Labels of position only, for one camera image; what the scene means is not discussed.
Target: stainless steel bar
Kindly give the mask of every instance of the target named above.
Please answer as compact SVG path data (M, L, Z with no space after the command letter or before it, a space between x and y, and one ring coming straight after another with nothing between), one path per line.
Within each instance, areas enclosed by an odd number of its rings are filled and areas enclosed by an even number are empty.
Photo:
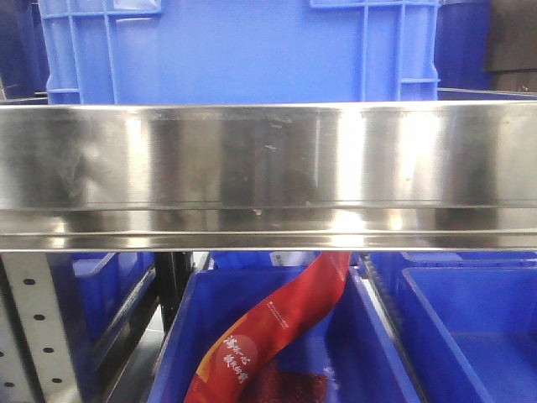
M537 102L0 107L0 250L537 246Z
M13 253L2 262L44 401L102 401L70 258Z

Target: red plastic bag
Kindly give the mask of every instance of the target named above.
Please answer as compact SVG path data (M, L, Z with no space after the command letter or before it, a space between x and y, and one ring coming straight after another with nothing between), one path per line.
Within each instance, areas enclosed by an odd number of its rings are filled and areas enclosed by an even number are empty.
M202 359L185 403L236 403L274 355L333 309L345 289L350 258L348 252L323 252L236 321Z

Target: blue storage bin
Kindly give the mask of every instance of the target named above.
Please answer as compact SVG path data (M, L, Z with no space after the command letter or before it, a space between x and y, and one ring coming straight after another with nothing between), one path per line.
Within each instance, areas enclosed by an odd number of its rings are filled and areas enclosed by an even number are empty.
M272 267L304 268L318 255L318 252L300 251L232 251L211 252L215 269L270 269Z
M490 0L442 0L435 65L442 88L488 90L485 70Z
M430 100L439 0L42 0L52 103Z
M153 263L153 253L74 253L90 339L98 339Z
M98 339L121 305L117 254L104 258L73 259L73 269L82 294L86 324L91 340Z
M537 401L537 270L406 269L403 342L430 403Z
M536 252L375 252L369 255L386 291L398 301L408 267L530 267Z
M192 275L149 403L183 401L211 345L242 314L299 272L212 270ZM328 403L419 402L355 270L333 312L277 358L282 370L326 375Z
M33 97L49 76L43 30L32 0L0 2L0 78L7 98Z

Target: stainless steel shelf edge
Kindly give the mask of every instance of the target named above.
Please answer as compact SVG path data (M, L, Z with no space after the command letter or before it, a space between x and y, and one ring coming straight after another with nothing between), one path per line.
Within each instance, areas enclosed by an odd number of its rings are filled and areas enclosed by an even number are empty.
M537 246L537 102L0 107L0 250Z

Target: blue plastic container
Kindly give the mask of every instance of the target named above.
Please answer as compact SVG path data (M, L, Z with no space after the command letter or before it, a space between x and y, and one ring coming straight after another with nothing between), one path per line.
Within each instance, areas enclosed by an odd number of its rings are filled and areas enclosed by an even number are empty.
M442 88L490 89L485 71L490 0L442 0L435 65Z
M430 403L537 401L536 269L404 278L404 346Z
M102 335L121 304L117 267L117 254L106 254L104 258L73 260L91 340Z
M430 100L439 0L42 0L52 103Z
M536 252L376 252L369 255L383 287L399 301L401 271L408 267L533 267Z
M91 340L98 339L153 263L151 253L76 253L73 268Z
M49 75L43 30L32 0L0 2L0 78L7 98L33 97Z
M318 252L248 250L211 252L211 257L215 261L215 269L265 270L273 267L303 269L313 262L318 254Z
M191 276L149 403L183 401L207 349L242 314L298 273L212 270ZM328 403L419 402L354 270L334 311L277 358L282 370L326 375Z

